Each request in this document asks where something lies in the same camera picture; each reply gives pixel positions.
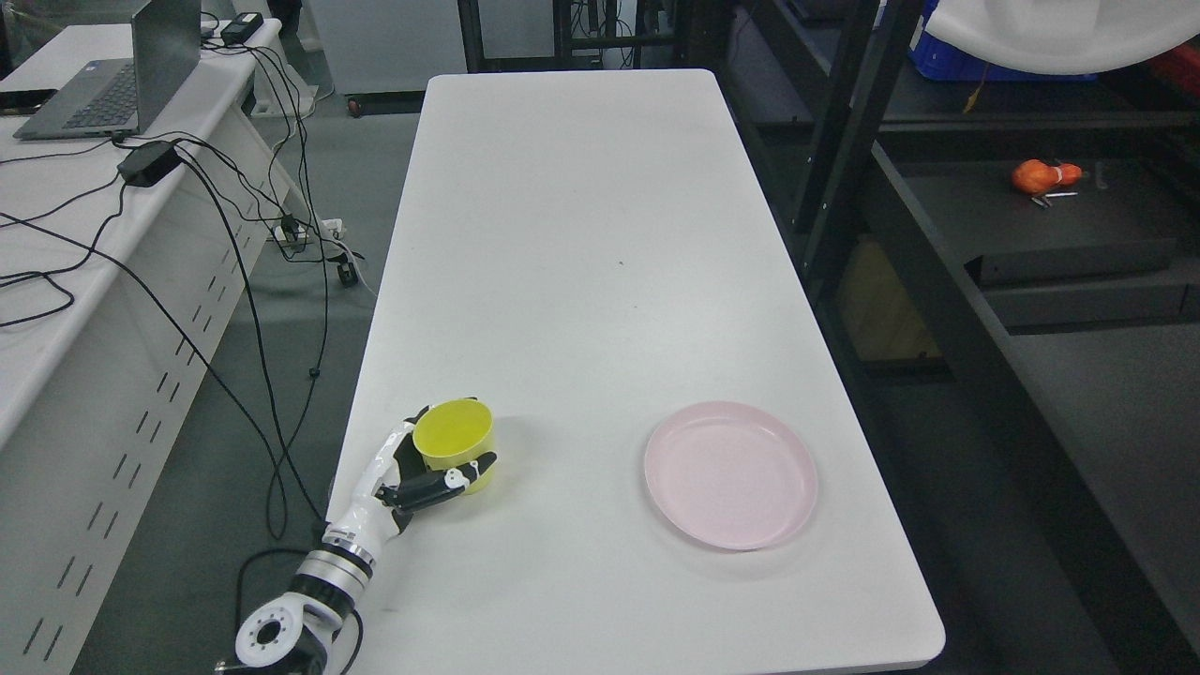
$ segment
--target black cable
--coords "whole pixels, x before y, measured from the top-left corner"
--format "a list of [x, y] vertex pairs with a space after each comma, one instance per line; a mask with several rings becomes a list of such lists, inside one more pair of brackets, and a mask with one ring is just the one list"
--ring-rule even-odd
[[234, 592], [233, 592], [234, 639], [238, 638], [238, 631], [241, 628], [241, 601], [242, 601], [244, 584], [246, 580], [246, 571], [250, 569], [252, 562], [278, 554], [308, 555], [308, 551], [302, 549], [287, 549], [287, 548], [266, 549], [265, 551], [258, 551], [257, 554], [242, 561], [241, 567], [238, 568], [238, 584], [234, 586]]
[[340, 675], [347, 675], [350, 671], [350, 667], [354, 665], [354, 662], [359, 658], [359, 650], [362, 649], [362, 615], [359, 614], [359, 610], [352, 609], [350, 616], [353, 616], [354, 621], [359, 623], [359, 634], [354, 638], [354, 651], [350, 652], [350, 659], [342, 667]]
[[[283, 56], [281, 56], [274, 49], [265, 48], [265, 47], [248, 47], [247, 46], [247, 47], [245, 47], [245, 50], [248, 50], [254, 56], [254, 60], [259, 64], [259, 66], [263, 65], [263, 60], [259, 60], [258, 56], [259, 56], [259, 53], [263, 53], [263, 59], [266, 60], [266, 62], [269, 62], [271, 65], [271, 67], [275, 70], [275, 72], [280, 76], [280, 80], [283, 83], [284, 91], [287, 91], [287, 94], [288, 94], [288, 103], [292, 104], [292, 110], [293, 110], [293, 114], [295, 115], [295, 119], [296, 119], [296, 137], [300, 139], [300, 175], [299, 175], [299, 187], [300, 187], [301, 193], [302, 193], [302, 196], [305, 198], [306, 205], [308, 207], [308, 219], [310, 219], [310, 221], [312, 223], [316, 225], [316, 222], [317, 222], [317, 214], [316, 214], [316, 211], [314, 211], [314, 209], [312, 207], [312, 180], [311, 180], [311, 178], [308, 175], [308, 160], [307, 160], [308, 133], [307, 133], [307, 130], [305, 129], [305, 125], [304, 125], [304, 117], [300, 114], [300, 90], [292, 83], [290, 78], [287, 77], [287, 72], [284, 71], [284, 64], [286, 64], [286, 61], [283, 60]], [[271, 80], [271, 78], [268, 77], [266, 79], [268, 79], [268, 84], [270, 84], [270, 86], [271, 86], [271, 92], [275, 95], [276, 101], [280, 103], [280, 107], [282, 108], [283, 107], [283, 101], [282, 101], [282, 98], [278, 95], [278, 90], [275, 88], [275, 84]], [[284, 120], [287, 121], [287, 115], [284, 115]], [[288, 135], [284, 137], [284, 142], [288, 138], [290, 138], [290, 136], [292, 136], [292, 126], [290, 126], [290, 124], [288, 124], [287, 129], [288, 129]], [[282, 143], [276, 147], [275, 153], [272, 154], [272, 162], [275, 161], [275, 157], [278, 155], [278, 151], [280, 151], [280, 149], [282, 149], [282, 147], [283, 147]], [[274, 183], [272, 183], [270, 173], [268, 173], [268, 181], [271, 183], [271, 189], [274, 191]], [[323, 235], [320, 235], [319, 228], [314, 227], [314, 229], [318, 231], [317, 244], [318, 244], [318, 249], [319, 249], [319, 252], [320, 252], [320, 257], [324, 259], [324, 258], [328, 257], [328, 253], [325, 251], [325, 238]], [[324, 288], [324, 294], [325, 294], [324, 313], [325, 313], [325, 317], [324, 317], [324, 322], [323, 322], [322, 342], [320, 342], [320, 348], [318, 351], [317, 365], [313, 368], [313, 371], [317, 372], [317, 374], [320, 372], [320, 365], [324, 362], [324, 356], [325, 356], [325, 347], [326, 347], [328, 341], [329, 341], [329, 268], [325, 267], [325, 265], [322, 265], [322, 271], [324, 274], [324, 285], [325, 285], [325, 288]], [[287, 461], [289, 461], [289, 462], [290, 462], [290, 446], [292, 446], [292, 441], [295, 438], [295, 435], [299, 434], [300, 425], [304, 424], [305, 416], [307, 414], [308, 406], [310, 406], [311, 400], [312, 400], [312, 394], [313, 394], [313, 388], [314, 387], [316, 387], [316, 378], [313, 378], [312, 381], [310, 381], [310, 389], [308, 389], [308, 395], [307, 395], [306, 401], [305, 401], [304, 413], [301, 414], [301, 418], [300, 418], [300, 420], [296, 424], [295, 432], [293, 434], [292, 438], [287, 443], [284, 443], [283, 458], [287, 459]]]
[[571, 16], [571, 37], [575, 37], [575, 29], [580, 29], [584, 34], [592, 32], [592, 25], [588, 25], [588, 30], [583, 30], [583, 7], [587, 6], [586, 2], [571, 2], [575, 7], [575, 13]]
[[[311, 183], [311, 179], [308, 177], [308, 165], [307, 165], [307, 130], [304, 126], [304, 117], [300, 114], [300, 91], [290, 82], [290, 78], [287, 77], [287, 72], [284, 70], [286, 61], [274, 49], [264, 48], [264, 47], [239, 46], [239, 47], [224, 48], [224, 47], [211, 47], [210, 46], [210, 47], [206, 47], [206, 49], [216, 50], [216, 52], [222, 53], [222, 54], [239, 54], [239, 53], [247, 53], [248, 52], [254, 58], [254, 60], [258, 62], [259, 67], [263, 67], [265, 70], [266, 66], [264, 65], [264, 61], [266, 61], [266, 64], [269, 64], [271, 66], [271, 68], [276, 72], [276, 74], [280, 76], [280, 80], [283, 83], [283, 89], [288, 94], [288, 103], [290, 103], [293, 114], [295, 115], [295, 123], [296, 123], [295, 133], [296, 133], [296, 137], [300, 139], [300, 177], [299, 177], [299, 187], [301, 190], [302, 196], [305, 197], [306, 205], [308, 207], [308, 217], [310, 217], [310, 221], [312, 223], [316, 223], [317, 222], [317, 214], [316, 214], [316, 211], [313, 210], [313, 207], [312, 207], [312, 187], [311, 187], [312, 183]], [[274, 80], [270, 77], [268, 77], [266, 80], [268, 80], [268, 84], [271, 88], [271, 92], [275, 96], [276, 102], [278, 102], [280, 107], [282, 108], [283, 107], [283, 97], [280, 96], [278, 89], [275, 86]], [[284, 115], [284, 123], [287, 125], [287, 136], [284, 137], [283, 142], [276, 144], [275, 150], [274, 150], [274, 153], [271, 155], [271, 162], [268, 165], [268, 184], [271, 186], [271, 191], [276, 195], [276, 202], [278, 202], [278, 199], [277, 199], [277, 195], [278, 193], [275, 190], [274, 177], [271, 175], [271, 168], [274, 167], [275, 161], [278, 157], [278, 153], [282, 149], [283, 143], [286, 143], [288, 139], [292, 138], [292, 131], [293, 131], [290, 121], [288, 120], [287, 115]], [[314, 229], [318, 229], [318, 238], [317, 238], [317, 240], [318, 240], [318, 247], [319, 247], [319, 251], [320, 251], [320, 256], [324, 259], [328, 256], [328, 253], [325, 251], [325, 245], [324, 245], [325, 244], [325, 239], [324, 239], [324, 237], [319, 235], [319, 228], [314, 227]], [[314, 392], [314, 388], [316, 388], [316, 377], [320, 372], [320, 365], [324, 362], [325, 347], [326, 347], [328, 341], [329, 341], [329, 269], [328, 269], [328, 267], [322, 265], [322, 271], [323, 271], [323, 275], [324, 275], [324, 295], [325, 295], [324, 315], [325, 316], [324, 316], [324, 322], [323, 322], [322, 342], [320, 342], [320, 347], [318, 350], [317, 364], [316, 364], [316, 366], [313, 366], [313, 369], [310, 370], [310, 372], [313, 374], [313, 375], [312, 375], [312, 378], [310, 380], [308, 394], [307, 394], [307, 396], [305, 399], [304, 411], [301, 412], [301, 417], [300, 417], [299, 422], [296, 423], [295, 431], [293, 432], [293, 435], [290, 436], [290, 438], [288, 441], [283, 441], [282, 434], [280, 435], [280, 442], [281, 442], [281, 446], [283, 447], [283, 453], [282, 453], [282, 455], [280, 458], [280, 461], [278, 461], [278, 464], [282, 464], [283, 461], [288, 462], [288, 465], [292, 468], [292, 471], [293, 471], [293, 473], [294, 473], [298, 483], [300, 484], [301, 494], [304, 494], [305, 500], [308, 502], [310, 508], [312, 508], [314, 510], [314, 515], [317, 515], [317, 518], [320, 518], [320, 515], [318, 513], [316, 513], [316, 507], [314, 507], [314, 504], [312, 502], [312, 498], [307, 494], [307, 490], [304, 486], [304, 482], [300, 479], [299, 473], [295, 471], [294, 464], [292, 464], [290, 447], [292, 447], [292, 442], [295, 440], [296, 435], [300, 431], [300, 426], [304, 424], [304, 420], [307, 417], [307, 411], [308, 411], [308, 408], [311, 406], [312, 395], [313, 395], [313, 392]], [[278, 424], [277, 424], [277, 432], [281, 432], [281, 429], [278, 429]]]
[[[85, 191], [83, 191], [83, 192], [80, 192], [80, 193], [76, 195], [74, 197], [71, 197], [71, 198], [70, 198], [70, 199], [67, 199], [66, 202], [62, 202], [62, 203], [61, 203], [61, 204], [59, 204], [58, 207], [54, 207], [53, 209], [50, 209], [50, 210], [46, 211], [44, 214], [38, 214], [38, 215], [36, 215], [36, 216], [30, 216], [30, 217], [29, 217], [28, 220], [41, 220], [41, 219], [43, 219], [43, 217], [46, 217], [46, 216], [49, 216], [49, 215], [54, 215], [54, 214], [56, 214], [56, 213], [61, 211], [62, 209], [65, 209], [65, 208], [70, 207], [71, 204], [73, 204], [73, 203], [78, 202], [79, 199], [83, 199], [83, 198], [84, 198], [84, 197], [86, 197], [88, 195], [95, 195], [96, 192], [100, 192], [101, 190], [104, 190], [106, 187], [112, 187], [113, 185], [115, 185], [115, 184], [116, 184], [116, 180], [118, 180], [118, 179], [119, 179], [120, 177], [121, 177], [121, 174], [115, 174], [115, 175], [113, 177], [113, 179], [112, 179], [112, 180], [109, 180], [108, 183], [106, 183], [106, 184], [103, 184], [103, 185], [101, 185], [101, 186], [98, 186], [98, 187], [92, 187], [91, 190], [85, 190]], [[22, 219], [10, 219], [10, 220], [12, 220], [12, 222], [5, 222], [5, 223], [0, 223], [0, 229], [2, 229], [2, 228], [5, 228], [5, 227], [8, 227], [8, 226], [11, 226], [11, 225], [17, 225], [17, 223], [19, 223], [19, 222], [23, 222], [23, 220], [22, 220]]]
[[[107, 259], [108, 262], [113, 263], [121, 271], [124, 271], [126, 275], [128, 275], [130, 279], [132, 279], [139, 287], [142, 287], [142, 291], [145, 292], [145, 294], [155, 304], [155, 306], [158, 307], [158, 311], [167, 318], [167, 321], [175, 329], [175, 331], [179, 333], [180, 338], [182, 338], [184, 341], [187, 342], [187, 346], [191, 347], [192, 352], [194, 352], [196, 356], [200, 358], [200, 363], [204, 364], [204, 368], [206, 369], [208, 374], [210, 376], [212, 376], [212, 380], [217, 383], [217, 386], [221, 387], [221, 389], [226, 393], [226, 395], [229, 396], [229, 399], [234, 402], [234, 405], [238, 407], [238, 410], [241, 412], [241, 414], [250, 422], [251, 426], [253, 426], [254, 431], [258, 434], [258, 437], [263, 441], [263, 446], [266, 448], [266, 453], [268, 453], [268, 455], [270, 455], [272, 464], [275, 462], [275, 452], [271, 449], [271, 444], [266, 440], [266, 434], [263, 432], [263, 429], [258, 425], [258, 422], [254, 420], [254, 417], [252, 414], [250, 414], [250, 411], [241, 402], [241, 400], [233, 393], [232, 389], [229, 389], [229, 386], [226, 384], [226, 382], [224, 382], [224, 380], [222, 380], [221, 375], [217, 374], [216, 369], [212, 368], [212, 364], [209, 362], [208, 358], [205, 358], [204, 353], [200, 352], [200, 348], [196, 345], [196, 342], [187, 334], [187, 331], [184, 330], [184, 327], [179, 324], [179, 321], [176, 321], [175, 317], [172, 316], [170, 311], [168, 311], [167, 307], [162, 304], [162, 300], [158, 299], [158, 297], [154, 293], [154, 291], [150, 289], [150, 287], [146, 285], [146, 282], [143, 281], [142, 277], [138, 276], [137, 273], [134, 273], [132, 269], [128, 268], [128, 265], [126, 265], [121, 261], [114, 258], [113, 256], [109, 256], [104, 251], [101, 251], [101, 250], [94, 249], [94, 247], [89, 247], [86, 244], [77, 241], [77, 240], [74, 240], [74, 239], [72, 239], [70, 237], [66, 237], [64, 234], [59, 234], [58, 232], [53, 232], [50, 229], [47, 229], [47, 228], [37, 226], [37, 225], [34, 225], [32, 222], [29, 222], [29, 221], [26, 221], [24, 219], [18, 219], [18, 217], [12, 216], [10, 214], [6, 214], [4, 211], [0, 211], [0, 217], [7, 217], [7, 219], [10, 219], [10, 220], [12, 220], [14, 222], [24, 225], [25, 227], [29, 227], [31, 229], [35, 229], [35, 231], [41, 232], [43, 234], [47, 234], [49, 237], [54, 237], [55, 239], [60, 239], [62, 241], [66, 241], [67, 244], [71, 244], [73, 246], [78, 246], [80, 249], [89, 250], [92, 253], [95, 253], [96, 256], [100, 256], [100, 257]], [[270, 522], [268, 522], [268, 530], [270, 531]]]
[[[254, 208], [256, 208], [256, 210], [258, 213], [258, 217], [251, 217], [251, 216], [244, 215], [241, 213], [241, 207], [239, 207], [236, 202], [234, 202], [233, 199], [230, 199], [224, 192], [222, 192], [220, 189], [217, 189], [215, 183], [214, 183], [214, 189], [216, 190], [216, 193], [217, 193], [218, 197], [221, 197], [221, 199], [223, 199], [226, 203], [228, 203], [230, 207], [234, 208], [234, 210], [238, 213], [238, 217], [240, 220], [242, 220], [245, 222], [251, 222], [251, 223], [278, 223], [278, 222], [281, 222], [282, 216], [280, 216], [280, 217], [263, 217], [263, 199], [265, 199], [269, 204], [271, 204], [276, 209], [278, 209], [281, 214], [287, 213], [287, 209], [284, 208], [284, 205], [282, 203], [277, 202], [270, 195], [263, 192], [262, 189], [254, 186], [251, 183], [250, 177], [246, 175], [246, 172], [241, 171], [241, 168], [238, 167], [236, 162], [234, 162], [234, 160], [229, 155], [227, 155], [226, 153], [223, 153], [216, 145], [212, 145], [211, 143], [209, 143], [209, 142], [206, 142], [206, 141], [204, 141], [204, 139], [202, 139], [202, 138], [199, 138], [199, 137], [197, 137], [194, 135], [190, 135], [187, 132], [167, 132], [167, 133], [160, 133], [158, 136], [154, 136], [154, 137], [130, 137], [130, 138], [133, 138], [136, 141], [151, 141], [151, 139], [163, 138], [163, 137], [170, 136], [173, 133], [179, 133], [180, 135], [179, 138], [175, 138], [175, 139], [173, 139], [170, 142], [172, 145], [174, 145], [180, 151], [184, 151], [181, 148], [179, 148], [179, 143], [180, 142], [193, 143], [193, 144], [196, 144], [196, 145], [198, 145], [200, 148], [210, 150], [217, 157], [217, 160], [221, 161], [221, 163], [223, 163], [227, 168], [229, 168], [232, 172], [234, 172], [234, 174], [238, 177], [238, 181], [241, 184], [242, 189], [246, 190], [246, 192], [250, 195], [250, 197], [252, 199], [254, 199]], [[114, 142], [114, 145], [116, 145], [118, 148], [131, 149], [131, 150], [134, 149], [134, 148], [137, 148], [137, 145], [124, 145], [124, 144], [115, 143], [115, 142]], [[305, 227], [310, 227], [311, 228], [311, 223], [308, 223], [308, 222], [305, 222], [305, 221], [301, 221], [301, 220], [298, 220], [296, 222], [299, 225], [302, 225]], [[296, 253], [288, 253], [287, 249], [283, 246], [283, 244], [275, 235], [274, 229], [271, 229], [269, 227], [266, 229], [266, 233], [270, 237], [271, 241], [275, 243], [275, 246], [278, 249], [280, 255], [283, 257], [283, 259], [287, 261], [287, 262], [289, 262], [289, 263], [320, 263], [320, 262], [325, 262], [322, 258], [307, 259], [307, 258], [300, 258]]]
[[48, 157], [74, 157], [77, 155], [86, 155], [88, 153], [91, 153], [97, 148], [103, 148], [104, 145], [108, 145], [108, 141], [101, 141], [100, 143], [92, 145], [91, 148], [86, 148], [84, 150], [76, 150], [73, 153], [49, 153], [47, 155], [32, 155], [29, 157], [12, 157], [10, 160], [0, 160], [0, 166], [12, 165], [16, 162], [28, 162], [29, 160], [44, 160]]
[[[628, 31], [629, 31], [629, 36], [630, 36], [630, 37], [636, 37], [636, 35], [637, 35], [637, 34], [636, 34], [636, 32], [634, 31], [634, 29], [629, 28], [629, 24], [628, 24], [628, 23], [625, 23], [625, 19], [620, 19], [620, 18], [618, 18], [618, 19], [617, 19], [617, 25], [622, 25], [622, 26], [625, 26], [625, 30], [628, 30]], [[618, 37], [620, 37], [620, 31], [619, 31], [619, 30], [617, 31], [617, 36], [618, 36]], [[630, 66], [632, 66], [632, 65], [634, 65], [634, 53], [635, 53], [634, 50], [635, 50], [635, 49], [636, 49], [636, 47], [630, 47], [630, 48], [629, 48], [629, 54], [626, 54], [626, 55], [625, 55], [624, 58], [622, 58], [622, 60], [620, 60], [620, 67], [623, 67], [623, 68], [628, 68], [628, 67], [630, 67]]]
[[[212, 187], [211, 178], [208, 175], [204, 168], [197, 163], [196, 157], [193, 155], [191, 155], [186, 150], [182, 149], [179, 150], [191, 160], [190, 162], [185, 160], [184, 165], [187, 168], [192, 169], [192, 173], [196, 174], [196, 177], [200, 180], [200, 185], [203, 185], [204, 190], [209, 193], [209, 197], [212, 199], [212, 204], [217, 209], [217, 214], [221, 216], [221, 222], [226, 228], [226, 233], [229, 235], [229, 240], [233, 243], [234, 256], [238, 261], [238, 270], [241, 274], [242, 283], [245, 285], [246, 300], [247, 304], [250, 305], [250, 313], [253, 317], [253, 323], [254, 323], [254, 339], [258, 347], [258, 362], [260, 370], [263, 372], [263, 382], [266, 386], [266, 396], [271, 410], [271, 423], [275, 428], [276, 440], [280, 442], [280, 448], [282, 449], [280, 460], [276, 460], [274, 462], [275, 467], [272, 470], [271, 479], [272, 482], [277, 479], [278, 467], [283, 461], [286, 461], [292, 471], [293, 477], [296, 479], [296, 484], [300, 488], [300, 494], [304, 496], [305, 502], [312, 510], [313, 516], [320, 519], [322, 518], [320, 509], [317, 508], [316, 502], [313, 502], [312, 496], [308, 494], [308, 489], [305, 486], [304, 480], [300, 478], [300, 472], [296, 468], [295, 464], [292, 461], [290, 453], [288, 452], [288, 441], [286, 441], [283, 437], [283, 424], [280, 422], [278, 399], [275, 395], [275, 383], [271, 381], [270, 368], [268, 368], [266, 364], [266, 346], [263, 339], [262, 321], [259, 319], [258, 316], [258, 304], [254, 300], [254, 292], [250, 286], [250, 273], [246, 269], [246, 263], [241, 257], [241, 247], [238, 245], [238, 238], [236, 234], [234, 234], [233, 232], [233, 225], [230, 225], [229, 216], [224, 213], [224, 209], [221, 207], [221, 201], [217, 197], [215, 189]], [[287, 522], [286, 510], [284, 510], [284, 522]]]
[[[80, 192], [80, 193], [76, 195], [74, 197], [71, 197], [66, 202], [62, 202], [58, 207], [54, 207], [53, 209], [50, 209], [50, 210], [48, 210], [48, 211], [46, 211], [43, 214], [32, 216], [32, 217], [30, 217], [28, 220], [25, 220], [25, 219], [17, 219], [16, 216], [11, 216], [8, 214], [0, 214], [0, 216], [6, 217], [6, 219], [10, 220], [10, 222], [0, 223], [0, 228], [8, 227], [8, 226], [16, 225], [18, 222], [23, 222], [23, 223], [28, 225], [30, 221], [43, 219], [46, 216], [55, 214], [55, 213], [65, 209], [68, 204], [72, 204], [72, 203], [79, 201], [79, 199], [82, 199], [82, 198], [84, 198], [84, 197], [86, 197], [89, 195], [94, 195], [96, 192], [100, 192], [102, 190], [108, 189], [114, 183], [116, 183], [118, 178], [120, 178], [120, 174], [114, 175], [113, 180], [109, 180], [104, 185], [101, 185], [98, 187], [94, 187], [91, 190], [86, 190], [84, 192]], [[54, 276], [59, 275], [59, 274], [66, 274], [68, 271], [73, 271], [76, 269], [79, 269], [80, 267], [83, 267], [91, 258], [91, 252], [95, 249], [96, 244], [100, 241], [100, 237], [103, 233], [104, 228], [108, 227], [108, 223], [110, 223], [113, 220], [115, 220], [116, 217], [119, 217], [125, 211], [125, 187], [126, 186], [122, 185], [121, 190], [120, 190], [120, 192], [118, 195], [119, 208], [118, 208], [116, 213], [109, 215], [108, 217], [106, 217], [103, 220], [103, 222], [101, 222], [100, 227], [96, 231], [96, 237], [92, 240], [91, 249], [77, 263], [74, 263], [72, 265], [68, 265], [68, 267], [65, 267], [65, 268], [54, 269], [54, 270], [26, 270], [26, 271], [10, 273], [10, 274], [2, 274], [2, 275], [0, 275], [0, 289], [8, 288], [8, 287], [12, 287], [12, 286], [18, 286], [20, 283], [25, 283], [25, 282], [29, 282], [29, 281], [34, 281], [34, 280], [41, 279], [41, 280], [46, 281], [47, 283], [49, 283], [50, 287], [53, 287], [60, 294], [62, 294], [62, 295], [66, 297], [66, 300], [62, 304], [58, 305], [56, 307], [53, 307], [53, 309], [49, 309], [49, 310], [46, 310], [46, 311], [41, 311], [41, 312], [37, 312], [37, 313], [23, 316], [23, 317], [19, 317], [19, 318], [14, 318], [14, 319], [8, 319], [8, 321], [0, 322], [0, 328], [8, 328], [11, 325], [18, 325], [18, 324], [22, 324], [22, 323], [28, 323], [30, 321], [36, 321], [36, 319], [40, 319], [40, 318], [46, 318], [48, 316], [53, 316], [53, 315], [56, 315], [56, 313], [59, 313], [61, 311], [65, 311], [67, 307], [71, 307], [72, 305], [74, 305], [74, 301], [76, 301], [74, 294], [71, 293], [71, 291], [67, 291], [64, 286], [59, 285], [56, 281], [54, 281]]]

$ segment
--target white table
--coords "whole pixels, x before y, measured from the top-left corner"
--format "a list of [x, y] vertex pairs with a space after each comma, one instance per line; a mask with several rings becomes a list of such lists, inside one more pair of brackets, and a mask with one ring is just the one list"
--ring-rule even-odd
[[[431, 82], [330, 513], [397, 420], [463, 395], [497, 414], [497, 476], [385, 549], [354, 673], [850, 673], [941, 651], [709, 73]], [[646, 442], [704, 400], [808, 444], [798, 536], [721, 552], [658, 515]]]
[[[278, 29], [278, 22], [266, 22], [251, 43], [271, 43]], [[88, 60], [131, 52], [128, 25], [72, 26], [0, 88], [58, 88]], [[197, 135], [265, 187], [270, 150], [239, 108], [254, 67], [251, 55], [204, 53], [144, 136]], [[0, 161], [97, 143], [14, 141], [23, 121], [0, 119]], [[41, 214], [103, 185], [126, 154], [104, 147], [74, 157], [0, 163], [0, 209], [19, 217]], [[199, 155], [218, 190], [242, 214], [257, 216], [234, 174], [208, 151]], [[306, 214], [295, 184], [277, 166], [274, 177], [289, 210]], [[38, 225], [90, 241], [103, 217], [116, 211], [118, 190], [86, 197]], [[252, 267], [265, 231], [227, 211]], [[126, 190], [125, 215], [108, 226], [100, 249], [137, 271], [204, 356], [212, 356], [242, 280], [221, 220], [190, 171]], [[80, 256], [79, 249], [19, 225], [0, 228], [2, 273], [53, 269]], [[2, 673], [70, 671], [204, 377], [202, 360], [115, 265], [94, 257], [58, 281], [76, 295], [72, 307], [0, 329]], [[59, 300], [46, 283], [0, 289], [0, 316], [29, 316]]]

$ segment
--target silver robot arm segment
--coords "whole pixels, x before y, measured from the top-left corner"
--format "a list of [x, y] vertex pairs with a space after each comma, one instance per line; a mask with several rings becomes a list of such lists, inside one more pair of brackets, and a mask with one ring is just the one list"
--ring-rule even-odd
[[485, 453], [455, 468], [401, 480], [396, 458], [413, 442], [419, 418], [388, 435], [354, 485], [349, 507], [325, 527], [288, 591], [238, 629], [240, 663], [218, 663], [215, 673], [323, 675], [334, 637], [366, 591], [383, 545], [403, 533], [414, 512], [462, 494], [496, 461], [494, 453]]

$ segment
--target blue crate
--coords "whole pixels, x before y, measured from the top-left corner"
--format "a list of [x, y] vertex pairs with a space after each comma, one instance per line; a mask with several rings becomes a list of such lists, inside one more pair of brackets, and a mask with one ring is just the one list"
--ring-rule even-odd
[[[937, 0], [925, 0], [925, 11], [917, 24], [914, 42], [910, 43], [908, 58], [917, 66], [917, 72], [926, 79], [941, 82], [979, 82], [983, 78], [986, 61], [979, 60], [952, 44], [925, 32], [925, 22], [937, 7]], [[1091, 74], [1037, 74], [1014, 71], [1003, 66], [991, 65], [988, 68], [989, 82], [1092, 82]]]

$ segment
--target laptop keyboard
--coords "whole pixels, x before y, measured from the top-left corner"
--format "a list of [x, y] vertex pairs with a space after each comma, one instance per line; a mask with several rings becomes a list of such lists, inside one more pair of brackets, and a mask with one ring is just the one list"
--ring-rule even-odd
[[79, 108], [62, 129], [80, 126], [110, 126], [128, 121], [138, 109], [138, 88], [133, 77], [133, 64], [126, 64], [116, 77], [90, 103]]

